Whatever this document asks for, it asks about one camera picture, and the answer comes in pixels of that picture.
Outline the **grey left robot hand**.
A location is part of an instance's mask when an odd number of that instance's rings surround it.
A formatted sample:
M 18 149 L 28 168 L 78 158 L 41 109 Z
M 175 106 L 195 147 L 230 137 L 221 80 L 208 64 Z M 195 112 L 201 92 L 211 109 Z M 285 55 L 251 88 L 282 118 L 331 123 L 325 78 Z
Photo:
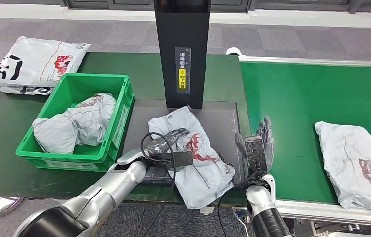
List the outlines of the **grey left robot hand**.
M 155 138 L 151 139 L 150 143 L 144 147 L 144 150 L 149 156 L 166 153 L 170 150 L 173 151 L 173 146 L 176 142 L 189 133 L 185 128 L 170 131 L 165 135 L 158 132 L 150 132 L 147 136 L 155 136 Z

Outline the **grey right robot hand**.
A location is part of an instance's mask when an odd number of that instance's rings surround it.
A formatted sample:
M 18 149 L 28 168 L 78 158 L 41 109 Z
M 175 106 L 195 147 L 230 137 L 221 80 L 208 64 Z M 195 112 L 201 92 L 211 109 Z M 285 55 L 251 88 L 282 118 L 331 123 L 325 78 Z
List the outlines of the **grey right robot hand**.
M 274 138 L 272 126 L 268 116 L 259 123 L 256 134 L 243 138 L 235 134 L 235 144 L 248 165 L 248 175 L 259 172 L 261 176 L 267 174 L 274 158 Z

